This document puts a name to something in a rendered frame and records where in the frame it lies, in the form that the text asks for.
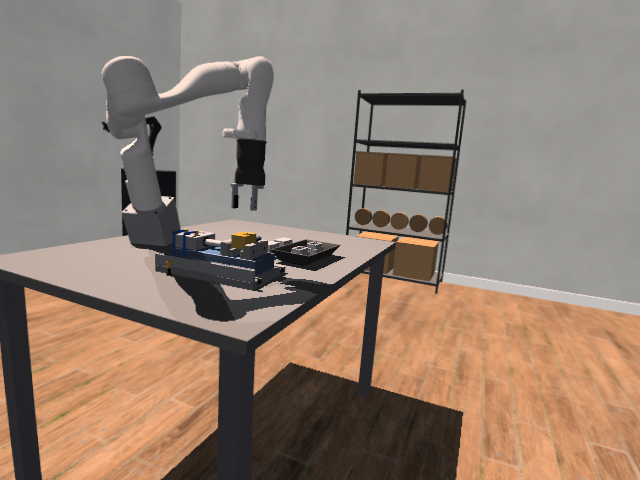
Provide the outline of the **yellow block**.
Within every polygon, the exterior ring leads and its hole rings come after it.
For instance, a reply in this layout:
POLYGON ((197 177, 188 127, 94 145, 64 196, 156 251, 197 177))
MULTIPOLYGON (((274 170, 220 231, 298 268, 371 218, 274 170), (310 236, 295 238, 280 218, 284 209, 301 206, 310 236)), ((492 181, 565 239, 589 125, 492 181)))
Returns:
POLYGON ((240 232, 231 234, 231 248, 242 249, 243 246, 256 242, 256 233, 240 232))

